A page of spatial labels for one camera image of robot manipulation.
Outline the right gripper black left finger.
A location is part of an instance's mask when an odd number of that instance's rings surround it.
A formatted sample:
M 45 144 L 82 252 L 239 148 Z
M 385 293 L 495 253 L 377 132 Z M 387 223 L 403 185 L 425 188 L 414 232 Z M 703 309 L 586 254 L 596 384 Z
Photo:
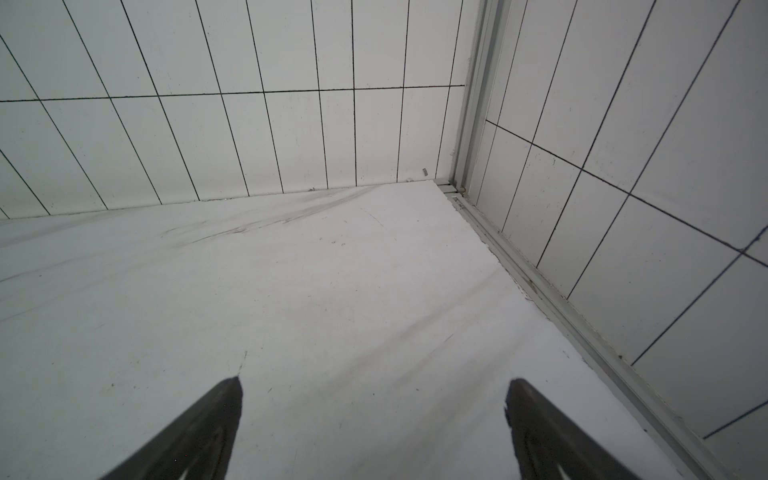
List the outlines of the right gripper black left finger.
M 237 377 L 217 383 L 106 479 L 223 479 L 242 414 Z

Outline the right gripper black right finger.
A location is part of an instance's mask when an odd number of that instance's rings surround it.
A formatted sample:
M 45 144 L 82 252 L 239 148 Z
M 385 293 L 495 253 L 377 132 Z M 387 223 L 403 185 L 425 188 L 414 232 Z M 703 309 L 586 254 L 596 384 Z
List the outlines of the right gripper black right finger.
M 510 381 L 505 418 L 523 479 L 635 479 L 523 378 Z

